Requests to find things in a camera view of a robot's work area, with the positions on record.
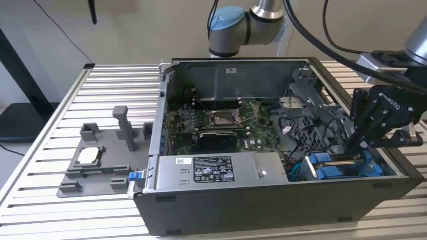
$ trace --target metal panel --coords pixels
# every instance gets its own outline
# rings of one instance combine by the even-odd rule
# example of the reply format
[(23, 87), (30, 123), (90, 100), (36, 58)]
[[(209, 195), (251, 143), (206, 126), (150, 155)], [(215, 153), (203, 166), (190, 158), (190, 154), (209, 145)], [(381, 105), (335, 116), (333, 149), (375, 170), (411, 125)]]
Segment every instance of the metal panel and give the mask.
[[(334, 61), (323, 64), (350, 93), (354, 88), (370, 87), (342, 64)], [(118, 122), (110, 117), (116, 105), (130, 107), (135, 126), (152, 121), (158, 94), (135, 90), (147, 87), (152, 91), (159, 86), (158, 68), (158, 65), (98, 65), (86, 82), (82, 75), (83, 80), (76, 82), (63, 102), (63, 111), (56, 113), (23, 160), (23, 171), (11, 179), (11, 189), (2, 190), (10, 193), (0, 207), (0, 240), (156, 239), (148, 235), (127, 195), (58, 198), (56, 192), (66, 163), (76, 151), (83, 123), (99, 122), (102, 129), (118, 128)], [(427, 133), (423, 123), (419, 129)], [(403, 148), (402, 152), (427, 177), (427, 146)], [(182, 239), (426, 240), (427, 182), (403, 199), (383, 202), (358, 223), (215, 233)]]

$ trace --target robotic arm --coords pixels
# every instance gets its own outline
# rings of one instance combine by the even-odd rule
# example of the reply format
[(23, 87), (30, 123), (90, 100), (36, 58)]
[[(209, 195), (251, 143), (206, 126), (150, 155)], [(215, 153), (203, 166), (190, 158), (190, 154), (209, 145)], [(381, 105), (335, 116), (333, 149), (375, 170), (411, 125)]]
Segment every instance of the robotic arm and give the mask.
[(239, 54), (241, 46), (267, 45), (283, 33), (282, 0), (259, 0), (249, 12), (239, 6), (226, 6), (213, 16), (210, 53), (214, 57), (231, 58)]
[[(426, 88), (427, 17), (406, 42), (405, 51), (365, 53), (358, 64)], [(415, 132), (414, 124), (419, 123), (427, 111), (427, 94), (386, 84), (366, 74), (359, 75), (377, 86), (370, 91), (354, 90), (350, 119), (354, 121), (355, 132), (346, 142), (346, 152), (355, 152), (363, 142), (373, 148), (422, 146), (423, 138)], [(385, 135), (393, 129), (399, 130), (391, 139), (386, 139)]]

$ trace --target wall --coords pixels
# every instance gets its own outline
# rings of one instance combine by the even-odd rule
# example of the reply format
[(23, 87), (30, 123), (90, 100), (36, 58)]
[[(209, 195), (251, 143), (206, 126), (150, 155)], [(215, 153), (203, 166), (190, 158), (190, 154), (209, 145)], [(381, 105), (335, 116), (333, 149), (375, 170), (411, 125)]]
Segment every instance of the wall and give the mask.
[(0, 109), (15, 103), (30, 103), (30, 100), (0, 62)]
[[(92, 25), (87, 0), (38, 0), (98, 64), (156, 64), (210, 56), (213, 0), (98, 0)], [(254, 1), (221, 1), (249, 9)], [(0, 0), (0, 27), (51, 101), (60, 101), (88, 62), (32, 0)], [(241, 55), (277, 55), (277, 45)]]
[[(92, 25), (87, 0), (38, 1), (98, 64), (155, 64), (174, 57), (209, 56), (207, 18), (214, 0), (98, 0), (98, 25)], [(325, 41), (323, 2), (297, 0), (297, 14)], [(249, 9), (254, 0), (219, 3)], [(59, 102), (88, 60), (32, 0), (0, 0), (0, 6), (0, 27), (44, 94)], [(331, 0), (333, 38), (347, 48), (399, 50), (426, 9), (426, 0)], [(241, 56), (273, 57), (277, 49), (278, 45), (242, 47)], [(290, 57), (327, 59), (297, 31), (286, 51)], [(0, 95), (11, 94), (4, 91), (0, 88)]]
[[(322, 25), (323, 4), (323, 0), (301, 0), (297, 14), (305, 27), (327, 43)], [(427, 15), (426, 9), (426, 0), (331, 0), (327, 9), (330, 35), (335, 43), (349, 49), (369, 52), (402, 50)], [(287, 55), (330, 59), (297, 30), (290, 39)]]

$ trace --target floor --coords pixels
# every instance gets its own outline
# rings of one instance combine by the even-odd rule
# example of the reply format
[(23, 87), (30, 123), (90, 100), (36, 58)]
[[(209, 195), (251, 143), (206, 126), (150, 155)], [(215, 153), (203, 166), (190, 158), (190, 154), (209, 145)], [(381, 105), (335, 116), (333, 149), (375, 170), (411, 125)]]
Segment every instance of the floor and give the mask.
[[(22, 154), (26, 154), (28, 152), (28, 149), (32, 146), (32, 143), (4, 143), (0, 142), (0, 144), (8, 148), (10, 150), (19, 152)], [(3, 148), (0, 148), (0, 189), (6, 185), (18, 165), (20, 164), (23, 160), (23, 156), (11, 153), (6, 151)]]

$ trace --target black cable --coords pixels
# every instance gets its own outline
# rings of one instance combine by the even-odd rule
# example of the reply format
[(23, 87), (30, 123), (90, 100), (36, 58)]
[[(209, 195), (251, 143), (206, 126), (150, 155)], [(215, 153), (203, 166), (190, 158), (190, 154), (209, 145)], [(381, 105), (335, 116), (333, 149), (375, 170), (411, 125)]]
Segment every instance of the black cable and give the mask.
[(358, 51), (358, 50), (353, 50), (353, 49), (345, 48), (342, 46), (338, 46), (337, 43), (334, 42), (331, 35), (330, 35), (329, 24), (327, 24), (329, 4), (330, 4), (330, 0), (325, 0), (322, 21), (323, 21), (323, 31), (325, 31), (325, 35), (326, 35), (329, 43), (333, 45), (334, 48), (337, 48), (338, 50), (342, 50), (343, 52), (347, 52), (351, 54), (367, 54), (366, 51)]
[(283, 124), (282, 124), (282, 120), (294, 121), (294, 120), (297, 120), (297, 119), (303, 119), (303, 118), (309, 118), (311, 121), (315, 120), (315, 118), (311, 117), (311, 116), (298, 116), (298, 117), (286, 117), (286, 116), (282, 116), (282, 117), (279, 117), (279, 128), (281, 128), (281, 129), (285, 129)]
[(297, 153), (298, 149), (301, 148), (302, 144), (303, 144), (303, 138), (302, 138), (302, 134), (298, 131), (290, 131), (289, 134), (294, 134), (294, 139), (297, 142), (297, 147), (294, 148), (291, 154), (289, 155), (289, 159), (293, 157), (293, 155)]
[(217, 14), (217, 9), (219, 7), (219, 2), (221, 2), (221, 0), (215, 0), (214, 1), (213, 9), (211, 9), (211, 12), (209, 14), (209, 19), (207, 19), (207, 39), (211, 38), (211, 27), (213, 27), (214, 16)]
[(339, 55), (335, 51), (333, 51), (321, 41), (319, 39), (317, 39), (317, 37), (309, 32), (309, 30), (305, 28), (305, 26), (302, 25), (294, 9), (293, 9), (293, 5), (291, 5), (291, 0), (283, 0), (283, 4), (285, 4), (285, 10), (287, 13), (287, 17), (291, 20), (295, 29), (298, 30), (298, 32), (303, 35), (303, 37), (309, 40), (309, 42), (329, 56), (331, 57), (335, 61), (338, 61), (341, 64), (343, 64), (346, 67), (351, 68), (354, 71), (383, 81), (385, 83), (390, 84), (390, 85), (395, 85), (395, 87), (403, 88), (406, 90), (411, 90), (419, 94), (426, 95), (427, 94), (427, 89), (415, 85), (411, 82), (406, 82), (403, 80), (399, 80), (395, 77), (391, 77), (383, 73), (379, 73), (363, 66), (361, 66), (359, 64), (354, 63), (351, 60), (349, 60), (347, 58), (345, 58), (342, 55)]
[(334, 123), (334, 121), (339, 122), (338, 118), (334, 118), (325, 126), (325, 130), (323, 130), (323, 135), (322, 135), (322, 143), (326, 146), (327, 150), (330, 150), (331, 154), (335, 154), (335, 151), (333, 150), (331, 146), (326, 143), (326, 137), (327, 137), (327, 133), (329, 133), (329, 129), (331, 124)]
[(80, 53), (86, 56), (87, 60), (91, 62), (91, 64), (94, 63), (91, 58), (88, 57), (88, 55), (83, 52), (83, 50), (78, 47), (78, 45), (74, 43), (72, 39), (70, 38), (70, 36), (67, 35), (66, 31), (63, 30), (63, 28), (60, 27), (60, 25), (56, 23), (56, 21), (54, 20), (54, 18), (50, 16), (50, 14), (47, 13), (47, 11), (44, 10), (44, 8), (40, 6), (40, 4), (38, 3), (36, 0), (32, 0), (35, 2), (35, 4), (39, 6), (39, 8), (42, 9), (42, 11), (44, 12), (46, 16), (52, 20), (52, 22), (55, 23), (56, 27), (59, 28), (59, 30), (62, 31), (62, 33), (66, 35), (68, 41), (71, 42), (71, 44), (76, 47), (76, 49), (79, 49)]
[(19, 153), (19, 152), (16, 152), (16, 151), (12, 151), (11, 149), (7, 149), (6, 148), (6, 146), (3, 146), (2, 144), (0, 144), (0, 148), (3, 148), (4, 150), (7, 150), (8, 152), (11, 152), (11, 153), (14, 153), (14, 154), (18, 154), (18, 155), (20, 155), (20, 156), (26, 156), (24, 154), (22, 154), (22, 153)]

